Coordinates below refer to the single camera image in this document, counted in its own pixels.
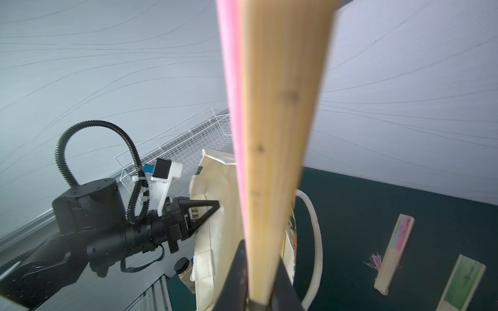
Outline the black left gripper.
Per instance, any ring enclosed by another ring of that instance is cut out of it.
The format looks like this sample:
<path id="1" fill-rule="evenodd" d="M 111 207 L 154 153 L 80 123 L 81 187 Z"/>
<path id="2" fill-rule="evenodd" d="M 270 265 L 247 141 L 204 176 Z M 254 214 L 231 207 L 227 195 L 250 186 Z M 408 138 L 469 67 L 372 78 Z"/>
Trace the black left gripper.
<path id="1" fill-rule="evenodd" d="M 192 217 L 192 209 L 205 207 L 206 212 Z M 217 200 L 190 200 L 187 197 L 167 197 L 162 212 L 155 221 L 155 246 L 167 243 L 169 251 L 179 250 L 178 241 L 192 237 L 220 208 Z"/>

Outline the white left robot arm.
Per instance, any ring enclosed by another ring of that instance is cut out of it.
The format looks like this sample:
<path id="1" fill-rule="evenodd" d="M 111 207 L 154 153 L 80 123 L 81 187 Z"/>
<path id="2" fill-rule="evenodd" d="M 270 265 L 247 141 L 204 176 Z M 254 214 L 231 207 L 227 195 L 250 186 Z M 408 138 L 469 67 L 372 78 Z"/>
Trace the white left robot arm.
<path id="1" fill-rule="evenodd" d="M 137 170 L 128 203 L 123 203 L 113 178 L 80 184 L 71 173 L 67 144 L 90 127 L 110 129 L 126 142 Z M 177 252 L 179 242 L 192 237 L 220 207 L 216 200 L 177 197 L 167 198 L 163 211 L 151 210 L 149 183 L 136 146 L 124 130 L 107 121 L 83 121 L 66 130 L 55 160 L 69 185 L 53 201 L 58 233 L 1 267 L 1 295 L 30 310 L 77 282 L 86 267 L 99 277 L 106 277 L 114 264 L 124 273 L 137 273 L 139 268 L 127 266 L 129 257 L 156 249 Z"/>

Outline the cream canvas tote bag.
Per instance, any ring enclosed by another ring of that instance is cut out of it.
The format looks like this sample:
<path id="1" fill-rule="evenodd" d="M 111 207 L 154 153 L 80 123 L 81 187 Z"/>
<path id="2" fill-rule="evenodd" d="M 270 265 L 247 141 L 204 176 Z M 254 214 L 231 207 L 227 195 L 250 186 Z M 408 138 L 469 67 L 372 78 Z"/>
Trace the cream canvas tote bag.
<path id="1" fill-rule="evenodd" d="M 237 186 L 236 161 L 233 154 L 203 150 L 198 172 L 191 179 L 189 193 L 194 200 L 217 200 L 220 208 L 195 233 L 193 272 L 197 310 L 213 310 L 222 292 L 229 267 L 239 243 L 244 238 L 243 217 Z M 323 271 L 323 245 L 315 208 L 309 197 L 296 190 L 296 197 L 306 205 L 312 221 L 315 263 L 311 283 L 301 307 L 308 310 L 319 291 Z M 281 247 L 281 257 L 291 284 L 294 281 L 297 233 L 293 212 Z"/>

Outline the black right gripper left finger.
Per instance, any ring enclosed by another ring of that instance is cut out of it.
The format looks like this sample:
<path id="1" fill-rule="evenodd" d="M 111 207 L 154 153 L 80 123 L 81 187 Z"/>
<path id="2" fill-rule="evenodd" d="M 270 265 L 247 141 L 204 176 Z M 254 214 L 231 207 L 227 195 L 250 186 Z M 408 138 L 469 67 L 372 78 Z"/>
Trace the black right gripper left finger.
<path id="1" fill-rule="evenodd" d="M 236 250 L 214 311 L 244 311 L 248 294 L 248 268 L 245 241 Z"/>

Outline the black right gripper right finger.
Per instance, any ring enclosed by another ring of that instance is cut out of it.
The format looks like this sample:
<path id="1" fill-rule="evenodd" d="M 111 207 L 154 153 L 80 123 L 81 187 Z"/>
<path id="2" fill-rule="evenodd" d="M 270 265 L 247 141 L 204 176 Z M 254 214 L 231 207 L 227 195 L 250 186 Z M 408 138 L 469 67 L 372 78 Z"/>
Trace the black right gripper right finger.
<path id="1" fill-rule="evenodd" d="M 293 288 L 282 260 L 278 265 L 270 308 L 272 311 L 303 311 L 301 300 Z"/>

